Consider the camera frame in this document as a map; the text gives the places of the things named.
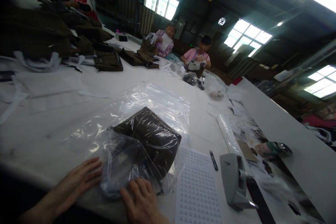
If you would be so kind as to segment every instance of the sheet of labels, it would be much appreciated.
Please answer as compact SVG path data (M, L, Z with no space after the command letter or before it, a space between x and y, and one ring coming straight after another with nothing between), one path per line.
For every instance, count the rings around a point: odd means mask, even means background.
M223 224L214 172L210 154L190 151L177 182L175 224Z

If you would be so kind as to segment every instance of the pen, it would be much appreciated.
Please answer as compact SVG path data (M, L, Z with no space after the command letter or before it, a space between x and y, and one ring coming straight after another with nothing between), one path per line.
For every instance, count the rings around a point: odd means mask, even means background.
M211 159L212 159L212 162L213 162L213 166L215 167L215 170L218 171L218 166L216 164L216 160L215 160L214 154L212 153L211 150L210 150L210 156L211 156Z

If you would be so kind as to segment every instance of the hair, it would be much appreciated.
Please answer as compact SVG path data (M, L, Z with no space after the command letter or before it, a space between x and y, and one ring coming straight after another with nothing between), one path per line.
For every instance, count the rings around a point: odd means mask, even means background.
M201 43L204 44L204 45L211 45L212 39L211 39L210 36L205 35L201 38Z
M169 23L167 24L167 27L168 27L168 26L173 27L173 28L174 28L174 33L175 33L175 30L176 30L176 24L175 24L175 22L169 22Z

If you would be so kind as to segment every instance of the red apron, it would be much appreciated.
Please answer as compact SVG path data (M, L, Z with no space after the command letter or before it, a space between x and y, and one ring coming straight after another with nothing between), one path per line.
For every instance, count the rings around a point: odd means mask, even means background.
M87 2L88 2L88 0L74 0L75 2L80 2L80 3L82 3L82 4L87 4ZM87 17L93 17L93 18L95 18L97 21L99 21L99 18L98 18L98 15L97 15L97 13L94 11L94 10L91 10L91 12L85 12L84 13L85 14L85 16L87 16Z

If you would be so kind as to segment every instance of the pink object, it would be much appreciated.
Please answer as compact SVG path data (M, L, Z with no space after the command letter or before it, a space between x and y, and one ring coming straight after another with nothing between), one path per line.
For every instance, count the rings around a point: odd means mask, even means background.
M308 116L301 123L309 123L310 126L314 127L328 127L328 128L336 127L335 120L323 120L322 118L319 118L314 114Z
M186 60L193 60L193 57L195 56L195 54L197 53L197 49L193 48L193 49L190 49L189 51L187 51L185 54L184 54L184 58ZM207 53L204 53L204 59L206 61L210 61L210 56L209 54Z
M232 82L232 84L233 85L237 85L239 82L241 82L242 81L242 77L238 77L237 79L235 79L233 82Z

